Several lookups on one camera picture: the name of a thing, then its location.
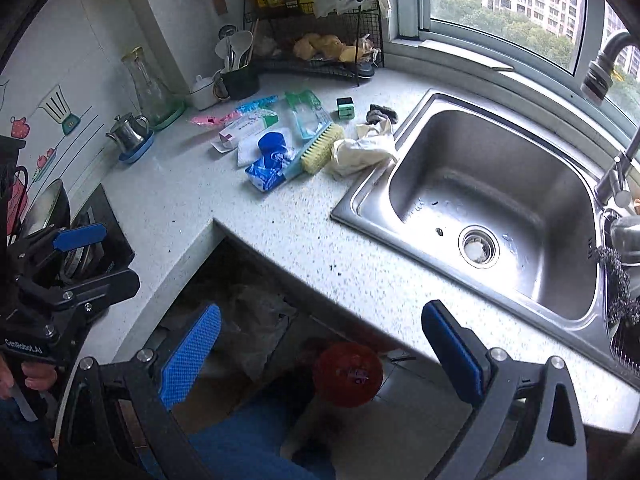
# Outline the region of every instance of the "glass pitcher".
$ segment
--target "glass pitcher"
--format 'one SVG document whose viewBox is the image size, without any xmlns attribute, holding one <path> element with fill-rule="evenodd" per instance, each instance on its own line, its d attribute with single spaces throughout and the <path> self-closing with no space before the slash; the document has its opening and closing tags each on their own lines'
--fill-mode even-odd
<svg viewBox="0 0 640 480">
<path fill-rule="evenodd" d="M 184 111 L 184 100 L 171 93 L 153 73 L 141 46 L 123 56 L 122 62 L 133 78 L 140 111 L 154 131 L 166 128 L 180 117 Z"/>
</svg>

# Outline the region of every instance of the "pink plastic wrapper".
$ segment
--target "pink plastic wrapper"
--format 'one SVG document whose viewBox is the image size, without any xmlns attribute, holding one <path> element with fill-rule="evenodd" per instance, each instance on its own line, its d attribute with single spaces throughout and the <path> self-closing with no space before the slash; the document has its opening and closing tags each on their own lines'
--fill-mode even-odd
<svg viewBox="0 0 640 480">
<path fill-rule="evenodd" d="M 191 119 L 191 124 L 197 124 L 198 126 L 225 126 L 231 121 L 235 121 L 242 117 L 242 114 L 237 110 L 234 110 L 230 114 L 224 117 L 214 117 L 211 115 L 199 115 Z"/>
</svg>

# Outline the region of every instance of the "green foliage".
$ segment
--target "green foliage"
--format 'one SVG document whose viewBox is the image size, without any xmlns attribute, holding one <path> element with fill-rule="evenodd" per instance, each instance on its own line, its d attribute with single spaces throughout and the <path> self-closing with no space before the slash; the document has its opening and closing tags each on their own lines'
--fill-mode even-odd
<svg viewBox="0 0 640 480">
<path fill-rule="evenodd" d="M 480 0 L 431 0 L 431 15 L 511 41 L 563 68 L 569 68 L 571 63 L 571 40 L 548 32 L 519 12 L 487 9 Z M 623 80 L 614 80 L 607 97 L 635 124 L 640 124 L 640 82 L 620 66 L 616 71 Z"/>
<path fill-rule="evenodd" d="M 571 63 L 574 51 L 571 40 L 546 31 L 524 14 L 506 9 L 490 10 L 483 7 L 480 0 L 431 0 L 431 15 L 516 43 L 563 68 Z"/>
</svg>

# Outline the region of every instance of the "stainless steel sink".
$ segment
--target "stainless steel sink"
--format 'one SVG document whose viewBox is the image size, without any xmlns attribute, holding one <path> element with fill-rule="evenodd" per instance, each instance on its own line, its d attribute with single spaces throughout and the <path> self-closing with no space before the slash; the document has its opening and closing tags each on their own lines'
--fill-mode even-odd
<svg viewBox="0 0 640 480">
<path fill-rule="evenodd" d="M 572 146 L 495 103 L 433 90 L 332 217 L 463 283 L 628 382 L 612 354 L 597 178 Z"/>
</svg>

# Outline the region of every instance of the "white speckled countertop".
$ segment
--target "white speckled countertop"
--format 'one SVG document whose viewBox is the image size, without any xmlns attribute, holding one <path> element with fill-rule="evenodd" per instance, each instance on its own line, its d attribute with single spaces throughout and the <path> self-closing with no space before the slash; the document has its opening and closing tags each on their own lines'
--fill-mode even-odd
<svg viewBox="0 0 640 480">
<path fill-rule="evenodd" d="M 329 110 L 337 97 L 352 96 L 356 119 L 347 131 L 353 135 L 370 103 L 391 106 L 402 121 L 430 84 L 423 76 L 379 70 L 357 89 L 346 81 L 286 75 L 263 77 L 262 86 L 259 96 L 311 88 Z M 235 106 L 207 112 L 223 115 Z M 160 132 L 137 163 L 117 165 L 102 182 L 136 251 L 131 267 L 141 286 L 135 298 L 112 306 L 92 328 L 80 357 L 93 355 L 101 363 L 130 358 L 222 240 L 220 225 L 340 307 L 431 358 L 420 313 L 433 299 L 442 300 L 489 348 L 540 363 L 560 355 L 585 423 L 633 430 L 640 393 L 631 386 L 464 286 L 332 221 L 331 209 L 351 179 L 337 182 L 323 171 L 262 194 L 238 169 L 236 152 L 220 155 L 209 143 L 212 134 L 188 123 L 193 114 Z"/>
</svg>

